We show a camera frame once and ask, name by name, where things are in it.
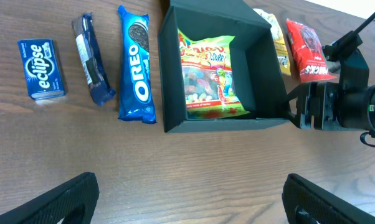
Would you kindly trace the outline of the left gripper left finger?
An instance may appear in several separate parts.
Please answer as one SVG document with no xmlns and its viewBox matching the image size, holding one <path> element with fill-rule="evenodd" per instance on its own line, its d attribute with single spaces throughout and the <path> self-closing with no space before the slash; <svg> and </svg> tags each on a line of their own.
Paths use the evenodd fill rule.
<svg viewBox="0 0 375 224">
<path fill-rule="evenodd" d="M 99 198 L 93 172 L 84 172 L 0 215 L 0 224 L 90 224 Z"/>
</svg>

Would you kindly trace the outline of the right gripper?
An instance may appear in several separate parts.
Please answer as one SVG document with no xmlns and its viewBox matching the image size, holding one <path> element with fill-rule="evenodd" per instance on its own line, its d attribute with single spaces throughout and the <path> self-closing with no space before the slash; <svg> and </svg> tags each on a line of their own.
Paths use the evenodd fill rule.
<svg viewBox="0 0 375 224">
<path fill-rule="evenodd" d="M 337 100 L 339 84 L 331 82 L 308 82 L 294 88 L 284 99 L 285 106 L 296 100 L 296 113 L 284 112 L 297 128 L 320 131 L 341 131 L 338 121 Z"/>
</svg>

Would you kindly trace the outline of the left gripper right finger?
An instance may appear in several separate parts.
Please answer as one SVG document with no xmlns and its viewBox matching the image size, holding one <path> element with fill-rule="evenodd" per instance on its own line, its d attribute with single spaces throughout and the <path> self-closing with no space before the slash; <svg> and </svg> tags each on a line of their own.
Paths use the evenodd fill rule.
<svg viewBox="0 0 375 224">
<path fill-rule="evenodd" d="M 289 223 L 375 224 L 375 217 L 298 174 L 289 174 L 282 192 Z"/>
</svg>

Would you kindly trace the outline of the red Hacks candy bag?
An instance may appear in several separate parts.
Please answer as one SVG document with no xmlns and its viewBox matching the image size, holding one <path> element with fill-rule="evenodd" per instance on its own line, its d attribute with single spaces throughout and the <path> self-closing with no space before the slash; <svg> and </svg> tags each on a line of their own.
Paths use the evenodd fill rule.
<svg viewBox="0 0 375 224">
<path fill-rule="evenodd" d="M 288 37 L 302 83 L 331 80 L 321 42 L 314 29 L 287 19 Z"/>
</svg>

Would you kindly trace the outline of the yellow Hacks candy bag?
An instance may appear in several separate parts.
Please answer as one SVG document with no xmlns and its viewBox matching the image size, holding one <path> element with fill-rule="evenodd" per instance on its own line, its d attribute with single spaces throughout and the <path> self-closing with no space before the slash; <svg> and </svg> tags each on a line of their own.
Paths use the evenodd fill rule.
<svg viewBox="0 0 375 224">
<path fill-rule="evenodd" d="M 283 31 L 277 21 L 277 18 L 274 14 L 267 13 L 262 9 L 253 8 L 253 10 L 271 25 L 270 30 L 275 46 L 275 51 L 277 53 L 278 64 L 280 66 L 281 72 L 284 75 L 290 76 L 290 59 L 287 51 L 287 46 L 285 44 Z"/>
</svg>

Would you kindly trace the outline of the green gummy candy bag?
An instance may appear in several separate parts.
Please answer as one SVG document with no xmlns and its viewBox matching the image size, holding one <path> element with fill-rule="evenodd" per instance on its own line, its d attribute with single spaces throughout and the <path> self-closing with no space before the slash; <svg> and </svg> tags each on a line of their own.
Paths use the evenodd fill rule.
<svg viewBox="0 0 375 224">
<path fill-rule="evenodd" d="M 189 119 L 221 119 L 246 115 L 235 93 L 230 61 L 232 35 L 191 40 L 178 31 Z"/>
</svg>

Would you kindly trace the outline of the blue Oreo cookie pack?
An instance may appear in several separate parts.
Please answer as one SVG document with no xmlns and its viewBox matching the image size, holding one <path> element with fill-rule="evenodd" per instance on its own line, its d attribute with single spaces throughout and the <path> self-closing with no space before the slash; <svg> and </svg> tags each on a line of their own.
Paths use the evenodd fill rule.
<svg viewBox="0 0 375 224">
<path fill-rule="evenodd" d="M 136 15 L 118 7 L 122 34 L 120 108 L 118 119 L 156 123 L 151 79 L 148 15 Z"/>
</svg>

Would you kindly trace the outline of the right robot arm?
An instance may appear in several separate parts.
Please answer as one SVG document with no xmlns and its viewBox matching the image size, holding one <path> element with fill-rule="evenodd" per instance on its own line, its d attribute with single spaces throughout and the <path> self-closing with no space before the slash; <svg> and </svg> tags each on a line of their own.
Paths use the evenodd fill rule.
<svg viewBox="0 0 375 224">
<path fill-rule="evenodd" d="M 375 139 L 375 85 L 344 88 L 339 83 L 302 83 L 281 103 L 288 106 L 296 99 L 297 112 L 284 116 L 300 129 L 314 127 L 320 131 L 360 131 L 359 140 L 369 146 L 366 137 Z"/>
</svg>

